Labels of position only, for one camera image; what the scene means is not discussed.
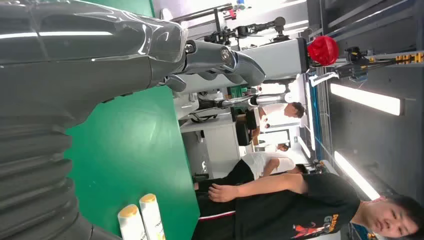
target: white bottle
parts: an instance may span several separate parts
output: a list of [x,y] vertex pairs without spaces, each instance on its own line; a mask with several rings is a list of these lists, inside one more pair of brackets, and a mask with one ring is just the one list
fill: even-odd
[[118,213],[123,240],[148,240],[139,208],[135,204],[124,207]]
[[140,209],[148,240],[166,240],[156,196],[151,193],[143,196]]

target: black t-shirt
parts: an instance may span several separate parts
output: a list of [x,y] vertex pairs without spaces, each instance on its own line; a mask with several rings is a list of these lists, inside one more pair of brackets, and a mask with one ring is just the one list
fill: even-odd
[[360,200],[355,189],[331,174],[305,174],[306,194],[280,191],[236,200],[236,240],[305,240],[336,233],[349,223]]

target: lab room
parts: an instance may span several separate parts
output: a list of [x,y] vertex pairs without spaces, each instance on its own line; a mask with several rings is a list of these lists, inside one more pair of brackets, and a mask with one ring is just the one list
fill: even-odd
[[422,9],[0,0],[0,240],[424,239]]

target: man's arm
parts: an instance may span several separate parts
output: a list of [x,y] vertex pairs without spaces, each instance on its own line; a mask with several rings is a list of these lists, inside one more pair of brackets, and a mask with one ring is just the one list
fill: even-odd
[[301,174],[281,174],[262,177],[239,186],[216,185],[209,188],[209,198],[218,203],[229,202],[235,198],[258,194],[269,194],[289,190],[298,194],[308,192],[308,185]]
[[259,110],[259,119],[262,120],[262,118],[265,116],[267,117],[267,114],[265,113],[264,109],[262,107],[257,108]]
[[278,168],[280,165],[280,160],[278,158],[271,158],[266,166],[263,168],[263,177],[268,177],[271,175],[274,169]]
[[261,133],[261,129],[259,127],[251,131],[252,141],[254,146],[259,145],[258,136],[260,133]]

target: black pants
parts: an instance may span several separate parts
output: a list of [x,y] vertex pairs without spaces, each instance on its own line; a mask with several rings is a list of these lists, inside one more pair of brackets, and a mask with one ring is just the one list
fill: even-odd
[[199,192],[208,192],[208,189],[212,184],[218,185],[231,185],[236,186],[238,184],[245,184],[255,180],[251,168],[243,159],[237,162],[234,168],[228,173],[226,177],[208,179],[198,183]]
[[234,201],[213,202],[207,193],[197,195],[200,218],[191,240],[235,240]]

